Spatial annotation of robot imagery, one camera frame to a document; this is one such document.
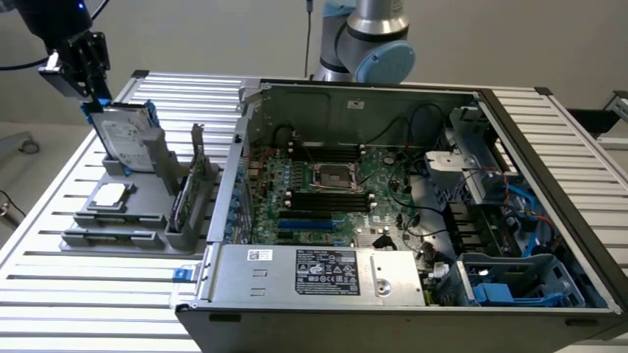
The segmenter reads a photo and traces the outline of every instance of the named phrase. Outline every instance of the blue plastic latch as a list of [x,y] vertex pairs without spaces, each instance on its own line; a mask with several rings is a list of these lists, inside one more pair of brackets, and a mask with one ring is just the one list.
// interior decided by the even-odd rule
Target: blue plastic latch
[[177,268],[173,273],[173,283],[192,283],[193,270]]
[[144,107],[147,107],[148,109],[148,115],[149,115],[148,118],[149,118],[152,127],[161,127],[159,123],[159,117],[157,117],[157,108],[155,107],[155,104],[149,99],[144,103]]
[[[104,107],[107,107],[111,103],[111,100],[109,99],[99,99],[99,103],[100,105]],[[89,113],[89,106],[87,105],[87,103],[83,103],[80,105],[80,109],[83,110],[83,114],[85,115],[85,119],[87,119],[87,123],[89,125],[93,125],[95,124],[95,120],[93,118],[91,117],[91,113]]]
[[504,283],[481,283],[473,287],[473,294],[480,304],[515,302],[508,285]]
[[504,283],[481,283],[473,287],[477,303],[487,307],[561,307],[564,295],[551,293],[541,298],[513,298]]

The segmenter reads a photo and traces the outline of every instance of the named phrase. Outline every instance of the blue cable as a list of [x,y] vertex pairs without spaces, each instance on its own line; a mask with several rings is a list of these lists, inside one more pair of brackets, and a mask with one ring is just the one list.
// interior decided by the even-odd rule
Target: blue cable
[[517,195],[520,195],[524,199],[528,200],[529,202],[529,209],[532,211],[536,210],[537,208],[537,199],[529,195],[524,190],[521,190],[520,188],[517,188],[516,186],[513,185],[508,185],[508,190],[512,191],[513,193],[516,193]]
[[[508,190],[512,191],[513,193],[516,193],[517,195],[520,195],[524,199],[528,200],[529,202],[529,209],[535,212],[536,211],[536,208],[537,208],[537,200],[536,198],[529,195],[524,190],[521,190],[520,188],[517,188],[516,186],[513,185],[508,185]],[[521,257],[529,257],[531,254],[532,254],[532,249],[535,247],[535,244],[537,242],[537,233],[536,232],[532,232],[532,234],[529,235],[529,241],[528,241],[528,245],[525,247],[525,251],[523,252],[523,255]]]
[[532,249],[535,246],[535,243],[537,242],[537,233],[533,232],[529,235],[529,241],[528,241],[528,246],[525,247],[525,252],[523,253],[521,257],[529,257],[532,254]]

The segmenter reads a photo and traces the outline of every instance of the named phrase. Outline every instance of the metal rail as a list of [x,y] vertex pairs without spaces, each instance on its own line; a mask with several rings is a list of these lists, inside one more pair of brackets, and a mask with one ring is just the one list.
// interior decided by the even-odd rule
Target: metal rail
[[[220,164],[240,118],[240,81],[151,73],[129,81],[119,99],[153,101],[168,146],[181,160],[192,158],[192,124],[204,124],[205,151]],[[495,89],[609,252],[628,267],[628,199],[616,176],[547,98],[527,88]],[[60,232],[72,226],[71,215],[104,173],[103,153],[92,133],[0,251],[0,352],[199,351],[169,309],[172,271],[196,260],[59,251]],[[617,229],[607,229],[605,222]],[[193,290],[193,285],[180,286],[183,296]],[[628,335],[601,347],[572,346],[564,351],[620,352],[612,344],[628,344]]]

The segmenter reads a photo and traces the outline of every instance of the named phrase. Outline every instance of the warning label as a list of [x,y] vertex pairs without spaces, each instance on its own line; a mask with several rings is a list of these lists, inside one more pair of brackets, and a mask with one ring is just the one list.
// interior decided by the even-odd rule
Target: warning label
[[355,252],[296,250],[296,293],[312,296],[359,296]]

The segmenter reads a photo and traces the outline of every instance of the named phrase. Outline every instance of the black wire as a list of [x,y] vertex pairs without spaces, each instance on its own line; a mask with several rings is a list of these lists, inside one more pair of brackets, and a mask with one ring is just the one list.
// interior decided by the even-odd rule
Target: black wire
[[388,130],[392,128],[392,125],[395,125],[395,123],[399,121],[399,120],[403,120],[405,121],[405,124],[408,124],[408,127],[411,125],[411,123],[408,122],[408,120],[405,120],[405,118],[403,116],[397,116],[395,119],[392,119],[391,123],[388,124],[388,126],[384,128],[384,130],[373,137],[371,138],[364,144],[368,145],[371,144],[373,141],[376,141],[381,136],[384,136],[384,134],[388,132]]
[[0,71],[16,71],[16,70],[23,70],[25,68],[33,68],[44,64],[47,61],[48,61],[48,57],[44,57],[41,60],[33,61],[32,63],[15,65],[15,66],[0,66]]
[[[105,9],[107,4],[109,3],[111,0],[103,0],[103,3],[100,4],[99,8],[96,9],[95,13],[91,16],[91,20],[93,21],[99,16],[103,10]],[[43,59],[33,61],[32,63],[25,63],[20,65],[13,65],[13,66],[0,66],[0,71],[16,71],[16,70],[24,70],[25,68],[33,68],[36,66],[40,66],[48,61],[48,57],[44,57]]]
[[357,185],[361,185],[367,182],[368,179],[371,179],[371,177],[377,174],[379,171],[375,171],[373,173],[371,173],[363,180],[360,180],[360,182],[357,183]]
[[303,77],[307,77],[307,66],[311,59],[311,36],[312,36],[312,13],[307,12],[307,44],[305,44],[305,68],[303,69]]
[[407,142],[408,143],[411,142],[411,140],[413,140],[413,138],[412,138],[412,123],[415,122],[415,116],[419,113],[419,110],[421,110],[423,108],[427,108],[427,107],[436,108],[436,110],[440,113],[440,121],[443,122],[443,130],[445,128],[447,115],[444,114],[443,108],[439,105],[436,105],[435,103],[420,103],[416,106],[415,110],[412,111],[411,121],[408,122],[408,125],[411,127],[408,129],[408,133],[407,133]]
[[273,130],[273,139],[271,140],[271,146],[277,147],[277,133],[281,129],[289,128],[295,132],[295,127],[291,124],[279,124]]
[[108,3],[111,0],[103,0],[103,3],[100,4],[99,8],[96,9],[95,13],[91,15],[91,20],[93,21],[96,18],[99,18],[100,13],[105,9]]
[[420,235],[416,235],[416,236],[417,236],[417,237],[429,237],[431,235],[436,235],[436,234],[444,233],[444,232],[447,232],[447,231],[448,231],[447,229],[441,229],[441,230],[437,230],[437,231],[431,232],[431,233],[428,233],[428,234],[420,234]]
[[25,217],[27,214],[24,213],[24,211],[23,211],[23,210],[19,208],[19,206],[16,205],[16,203],[13,202],[13,199],[11,199],[9,194],[8,194],[5,191],[3,191],[3,190],[0,190],[0,193],[4,194],[4,197],[7,198],[7,201],[9,201],[9,203],[13,205],[13,207],[15,207],[16,210],[17,210],[17,212],[21,213],[21,216]]
[[392,181],[392,177],[395,176],[395,173],[396,171],[400,169],[400,166],[403,165],[403,163],[399,163],[397,166],[395,167],[395,169],[391,171],[391,176],[388,177],[388,185],[387,185],[387,188],[388,188],[388,194],[391,195],[391,198],[392,200],[400,204],[401,206],[404,207],[408,207],[408,208],[412,208],[415,210],[428,210],[428,211],[432,211],[435,213],[437,213],[439,215],[443,215],[443,211],[439,211],[436,208],[432,208],[432,207],[425,207],[425,206],[413,206],[412,204],[407,204],[405,202],[401,202],[396,197],[395,197],[395,193],[392,192],[391,190],[391,181]]

